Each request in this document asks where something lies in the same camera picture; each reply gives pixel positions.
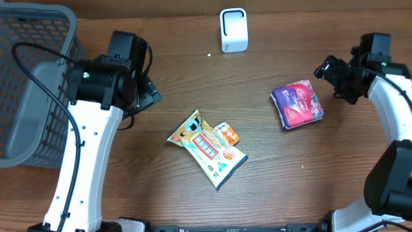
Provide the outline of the purple red pad pack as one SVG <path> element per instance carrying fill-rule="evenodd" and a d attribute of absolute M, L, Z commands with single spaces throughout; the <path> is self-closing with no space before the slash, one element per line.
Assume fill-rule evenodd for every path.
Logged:
<path fill-rule="evenodd" d="M 277 87 L 270 93 L 284 130 L 319 121 L 324 111 L 308 79 Z"/>

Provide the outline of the orange Kleenex tissue pack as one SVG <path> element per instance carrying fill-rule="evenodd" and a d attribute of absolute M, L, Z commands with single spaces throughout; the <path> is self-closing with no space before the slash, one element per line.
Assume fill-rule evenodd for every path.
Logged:
<path fill-rule="evenodd" d="M 239 135 L 227 122 L 222 122 L 221 124 L 215 126 L 213 132 L 222 145 L 226 148 L 235 146 L 240 141 Z"/>

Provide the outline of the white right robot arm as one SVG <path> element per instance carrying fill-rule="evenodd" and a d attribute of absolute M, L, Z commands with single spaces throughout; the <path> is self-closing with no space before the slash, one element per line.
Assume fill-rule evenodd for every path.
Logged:
<path fill-rule="evenodd" d="M 325 214 L 315 231 L 410 230 L 403 223 L 411 220 L 411 74 L 392 61 L 390 46 L 390 34 L 364 34 L 349 62 L 329 55 L 314 71 L 334 87 L 334 98 L 350 104 L 369 99 L 388 145 L 366 178 L 363 196 Z"/>

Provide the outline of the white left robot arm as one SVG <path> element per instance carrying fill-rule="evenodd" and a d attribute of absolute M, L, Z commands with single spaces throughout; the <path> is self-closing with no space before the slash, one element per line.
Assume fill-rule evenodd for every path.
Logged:
<path fill-rule="evenodd" d="M 145 231 L 148 222 L 102 218 L 102 188 L 120 123 L 161 100 L 150 80 L 153 52 L 146 40 L 114 31 L 107 53 L 73 62 L 67 72 L 69 123 L 54 198 L 44 220 L 29 231 Z"/>

